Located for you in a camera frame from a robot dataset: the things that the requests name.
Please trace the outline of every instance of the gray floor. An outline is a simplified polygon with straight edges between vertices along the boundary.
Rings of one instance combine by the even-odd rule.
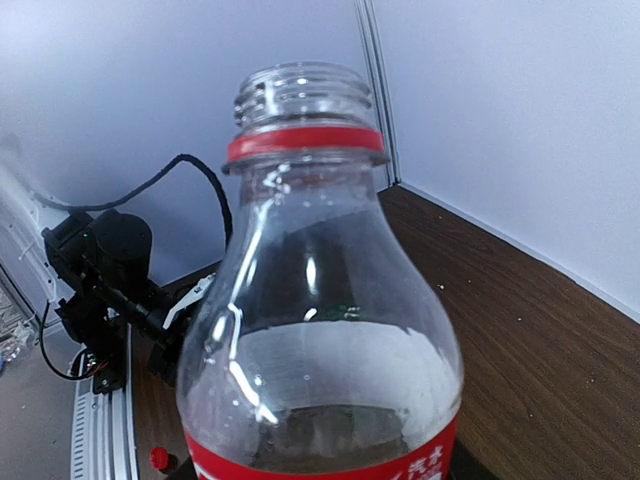
[[[45,340],[66,371],[79,350],[64,331]],[[0,478],[68,480],[75,386],[51,373],[34,348],[0,375]]]

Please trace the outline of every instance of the metal frame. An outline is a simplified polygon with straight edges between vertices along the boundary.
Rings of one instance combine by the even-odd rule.
[[[71,480],[139,479],[133,424],[131,327],[127,342],[127,383],[123,389],[94,395],[93,378],[76,385]]]
[[[387,154],[391,161],[387,165],[387,181],[389,186],[400,183],[400,164],[396,148],[396,134],[391,111],[391,98],[387,85],[380,33],[376,21],[372,0],[355,0],[365,62],[369,74],[369,82],[376,104],[376,120],[378,128],[385,140]]]

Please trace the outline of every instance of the wooden surface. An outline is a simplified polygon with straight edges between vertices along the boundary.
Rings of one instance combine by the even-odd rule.
[[[458,334],[469,450],[504,480],[640,479],[640,326],[400,187],[381,201]],[[186,456],[174,392],[146,372],[139,336],[134,351],[140,474],[163,478],[149,466],[152,447]]]
[[[166,476],[151,466],[152,448],[166,448],[180,463],[189,457],[176,407],[176,392],[147,371],[151,342],[134,330],[132,344],[133,415],[140,479],[163,479]]]

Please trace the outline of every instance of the robotic arm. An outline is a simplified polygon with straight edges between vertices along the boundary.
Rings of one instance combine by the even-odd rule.
[[[126,381],[125,323],[154,342],[149,370],[174,384],[189,316],[212,278],[174,304],[148,278],[151,229],[140,217],[115,209],[95,219],[73,212],[42,236],[49,264],[74,291],[55,311],[69,336],[106,365],[94,375],[94,393],[108,393]]]

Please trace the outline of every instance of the red label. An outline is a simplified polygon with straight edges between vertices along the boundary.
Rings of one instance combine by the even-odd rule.
[[[290,475],[254,470],[211,453],[185,432],[199,480],[445,480],[453,453],[458,417],[433,440],[392,462],[344,473]]]

